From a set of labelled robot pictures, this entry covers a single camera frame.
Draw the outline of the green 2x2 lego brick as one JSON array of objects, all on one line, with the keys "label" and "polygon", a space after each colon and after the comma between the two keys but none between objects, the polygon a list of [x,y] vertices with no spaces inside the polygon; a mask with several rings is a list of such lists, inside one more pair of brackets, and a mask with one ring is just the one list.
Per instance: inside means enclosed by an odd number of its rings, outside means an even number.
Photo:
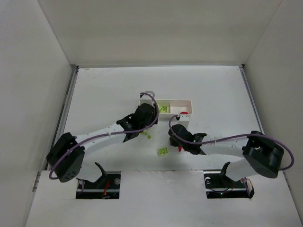
[{"label": "green 2x2 lego brick", "polygon": [[160,111],[160,113],[167,113],[168,112],[168,107],[159,105],[159,111]]}]

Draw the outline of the green 2x2 lego plate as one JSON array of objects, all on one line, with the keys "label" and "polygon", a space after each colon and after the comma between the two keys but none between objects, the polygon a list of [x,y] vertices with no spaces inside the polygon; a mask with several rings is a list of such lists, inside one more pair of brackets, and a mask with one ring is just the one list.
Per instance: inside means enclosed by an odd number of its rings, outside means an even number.
[{"label": "green 2x2 lego plate", "polygon": [[167,148],[160,148],[158,149],[158,155],[159,156],[165,156],[167,155],[169,152],[168,152],[168,149]]}]

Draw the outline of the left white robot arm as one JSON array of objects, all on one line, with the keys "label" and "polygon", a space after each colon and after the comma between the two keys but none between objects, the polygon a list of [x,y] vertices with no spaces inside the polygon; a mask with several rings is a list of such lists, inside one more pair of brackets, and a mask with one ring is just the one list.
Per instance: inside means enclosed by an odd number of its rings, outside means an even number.
[{"label": "left white robot arm", "polygon": [[132,140],[158,122],[157,104],[141,104],[136,111],[116,123],[101,130],[73,136],[70,132],[63,134],[47,155],[51,170],[49,178],[68,182],[73,178],[96,182],[102,174],[98,173],[100,164],[84,164],[86,156],[114,144]]}]

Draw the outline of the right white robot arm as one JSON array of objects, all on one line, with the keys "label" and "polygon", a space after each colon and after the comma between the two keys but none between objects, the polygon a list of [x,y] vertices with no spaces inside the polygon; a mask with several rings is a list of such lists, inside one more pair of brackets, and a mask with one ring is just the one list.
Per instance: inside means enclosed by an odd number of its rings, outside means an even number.
[{"label": "right white robot arm", "polygon": [[176,124],[170,127],[168,134],[172,146],[181,147],[193,155],[239,157],[239,161],[227,161],[221,170],[221,175],[233,181],[257,174],[277,178],[284,155],[284,149],[278,142],[259,131],[219,139],[206,133],[192,134],[183,125]]}]

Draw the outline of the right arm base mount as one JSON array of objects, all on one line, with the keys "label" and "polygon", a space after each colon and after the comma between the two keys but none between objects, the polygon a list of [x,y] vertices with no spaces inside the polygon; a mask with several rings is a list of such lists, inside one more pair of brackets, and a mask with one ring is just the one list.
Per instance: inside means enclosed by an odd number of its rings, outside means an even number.
[{"label": "right arm base mount", "polygon": [[242,178],[233,181],[226,176],[230,162],[224,164],[222,170],[204,172],[205,191],[208,199],[252,199],[255,190],[250,179]]}]

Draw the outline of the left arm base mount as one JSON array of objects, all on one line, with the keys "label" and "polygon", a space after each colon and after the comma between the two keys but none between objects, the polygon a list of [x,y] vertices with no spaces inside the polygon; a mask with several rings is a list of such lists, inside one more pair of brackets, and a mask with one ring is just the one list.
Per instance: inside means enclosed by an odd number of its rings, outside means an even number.
[{"label": "left arm base mount", "polygon": [[119,199],[121,172],[107,172],[99,163],[95,162],[95,165],[100,170],[101,176],[95,182],[78,178],[78,188],[75,198],[83,200]]}]

